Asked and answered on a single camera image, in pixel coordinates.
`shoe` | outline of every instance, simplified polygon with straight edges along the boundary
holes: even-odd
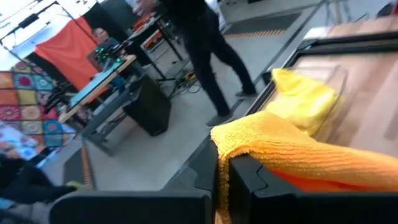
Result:
[[[207,123],[206,126],[209,128],[213,128],[217,125],[225,124],[233,120],[233,114],[230,113],[229,115],[226,116],[220,116],[216,115],[214,118],[211,118]]]
[[[73,187],[73,188],[75,188],[76,190],[87,189],[87,186],[86,186],[86,185],[81,184],[81,183],[79,183],[79,182],[77,182],[77,181],[69,181],[69,182],[67,183],[67,186],[68,186],[68,187]]]
[[[235,94],[235,96],[239,100],[244,100],[244,99],[256,98],[258,96],[258,93],[247,94],[243,91],[239,91]]]

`black jeans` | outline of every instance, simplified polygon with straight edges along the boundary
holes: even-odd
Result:
[[[227,44],[219,30],[218,16],[206,7],[204,15],[182,31],[185,48],[190,56],[196,76],[217,109],[218,115],[225,116],[231,111],[216,82],[210,65],[211,53],[220,61],[232,67],[242,83],[242,90],[247,94],[256,92],[249,72],[239,55]]]
[[[2,191],[1,197],[23,204],[48,203],[75,190],[74,187],[54,186],[43,171],[28,165],[15,175],[14,180]]]

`hand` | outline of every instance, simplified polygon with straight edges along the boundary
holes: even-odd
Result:
[[[138,16],[143,16],[150,13],[153,8],[154,0],[137,0],[134,12],[137,13]]]

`towel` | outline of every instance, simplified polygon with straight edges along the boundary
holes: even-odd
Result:
[[[316,142],[288,121],[266,111],[211,130],[218,148],[219,210],[228,214],[228,160],[249,154],[306,192],[398,191],[398,159]]]
[[[336,90],[324,82],[281,68],[272,70],[272,79],[278,96],[264,110],[314,136],[339,99]]]

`seated person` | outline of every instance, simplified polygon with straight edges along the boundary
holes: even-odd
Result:
[[[113,47],[115,45],[120,44],[115,38],[110,37],[109,34],[102,28],[95,28],[92,30],[92,34],[96,37],[98,44],[98,48],[107,49],[109,47]],[[120,52],[120,56],[123,57],[126,55],[126,51],[122,49]],[[145,74],[146,71],[141,67],[138,61],[135,61],[130,66],[128,66],[124,71],[127,71],[128,74]]]
[[[115,38],[110,37],[108,33],[102,28],[95,28],[91,31],[91,33],[95,36],[97,42],[99,43],[97,49],[107,49],[109,47],[113,47],[119,44],[119,42]],[[124,86],[125,81],[120,76],[116,76],[111,81],[111,84],[119,90],[119,93],[122,93],[126,89]]]
[[[0,154],[0,197],[16,203],[50,203],[83,188],[77,182],[55,186],[43,171],[23,159]]]

